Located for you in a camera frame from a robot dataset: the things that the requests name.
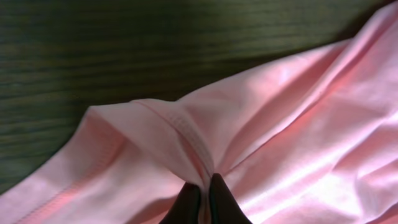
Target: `wood grain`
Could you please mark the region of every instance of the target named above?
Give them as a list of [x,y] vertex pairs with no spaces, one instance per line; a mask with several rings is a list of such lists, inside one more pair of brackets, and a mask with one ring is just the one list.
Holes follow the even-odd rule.
[[71,136],[89,105],[177,98],[352,37],[380,0],[3,0],[0,193]]

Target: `pink fabric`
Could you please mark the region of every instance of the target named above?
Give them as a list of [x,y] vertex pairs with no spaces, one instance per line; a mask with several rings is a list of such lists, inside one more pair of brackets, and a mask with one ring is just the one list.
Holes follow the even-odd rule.
[[92,106],[66,146],[1,196],[0,219],[157,223],[185,181],[205,194],[214,172],[253,223],[398,223],[398,3],[351,40],[176,102]]

